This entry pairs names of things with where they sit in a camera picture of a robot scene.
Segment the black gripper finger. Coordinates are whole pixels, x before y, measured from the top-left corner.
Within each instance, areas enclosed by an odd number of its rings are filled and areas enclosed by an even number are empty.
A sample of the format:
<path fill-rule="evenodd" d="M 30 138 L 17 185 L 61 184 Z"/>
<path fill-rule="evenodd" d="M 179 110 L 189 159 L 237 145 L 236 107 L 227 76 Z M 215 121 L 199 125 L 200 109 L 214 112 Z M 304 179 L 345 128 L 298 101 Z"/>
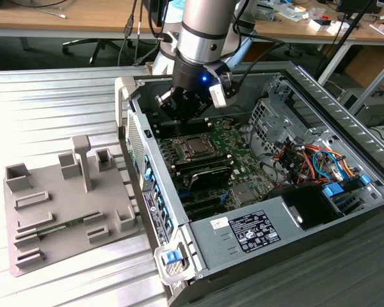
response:
<path fill-rule="evenodd" d="M 206 96 L 192 95 L 184 97 L 183 122 L 200 116 L 211 106 L 211 100 Z"/>
<path fill-rule="evenodd" d="M 163 110 L 172 120 L 184 122 L 183 94 L 184 90 L 182 88 L 170 88 L 164 94 L 157 95 L 155 100 L 161 110 Z"/>

